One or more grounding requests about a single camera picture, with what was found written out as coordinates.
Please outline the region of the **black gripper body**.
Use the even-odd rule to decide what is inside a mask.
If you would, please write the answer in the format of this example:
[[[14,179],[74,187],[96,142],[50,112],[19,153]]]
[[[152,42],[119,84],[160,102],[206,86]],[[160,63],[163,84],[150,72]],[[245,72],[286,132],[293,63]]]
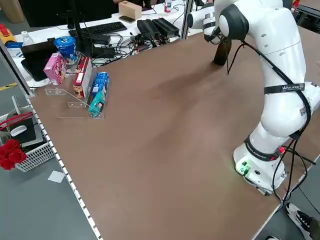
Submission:
[[[219,45],[226,37],[220,30],[220,27],[209,27],[204,29],[204,40],[213,45]]]

